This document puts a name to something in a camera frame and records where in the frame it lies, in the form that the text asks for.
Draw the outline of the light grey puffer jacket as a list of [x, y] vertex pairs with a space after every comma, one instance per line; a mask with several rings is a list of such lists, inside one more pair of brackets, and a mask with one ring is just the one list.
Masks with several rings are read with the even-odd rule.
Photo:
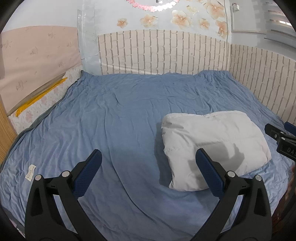
[[162, 120], [164, 153], [171, 168], [171, 189], [201, 191], [208, 188], [195, 155], [200, 148], [226, 171], [243, 176], [271, 160], [259, 127], [241, 111], [205, 115], [170, 113]]

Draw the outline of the white fabric label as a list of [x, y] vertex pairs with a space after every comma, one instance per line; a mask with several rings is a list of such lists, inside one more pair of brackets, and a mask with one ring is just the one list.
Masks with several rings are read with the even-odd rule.
[[28, 168], [28, 172], [27, 174], [25, 175], [25, 179], [30, 181], [32, 180], [32, 178], [34, 177], [34, 170], [36, 169], [36, 166], [31, 164]]

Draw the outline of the blue bed sheet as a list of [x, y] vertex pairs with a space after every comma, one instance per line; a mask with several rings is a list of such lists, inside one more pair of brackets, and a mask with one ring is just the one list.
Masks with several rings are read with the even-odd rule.
[[35, 174], [56, 177], [98, 149], [102, 166], [80, 205], [108, 240], [190, 240], [218, 199], [169, 188], [161, 121], [169, 113], [239, 110], [259, 127], [283, 121], [227, 71], [196, 75], [83, 73], [22, 132], [1, 170], [1, 205], [20, 227]]

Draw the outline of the wooden side board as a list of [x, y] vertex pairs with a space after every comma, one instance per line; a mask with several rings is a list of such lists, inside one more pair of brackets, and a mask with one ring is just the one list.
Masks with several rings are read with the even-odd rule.
[[0, 162], [4, 162], [14, 140], [16, 131], [9, 120], [2, 99], [0, 100]]

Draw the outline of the pink padded headboard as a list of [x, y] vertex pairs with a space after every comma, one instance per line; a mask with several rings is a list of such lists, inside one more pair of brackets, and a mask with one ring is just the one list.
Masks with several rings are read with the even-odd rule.
[[34, 26], [1, 33], [1, 99], [7, 112], [81, 65], [76, 27]]

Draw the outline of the clear plastic sheet roll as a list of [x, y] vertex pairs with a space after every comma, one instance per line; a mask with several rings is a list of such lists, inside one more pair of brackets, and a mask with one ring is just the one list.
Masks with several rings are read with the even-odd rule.
[[77, 34], [83, 70], [92, 75], [102, 75], [95, 7], [89, 1], [82, 1], [82, 9], [77, 11]]

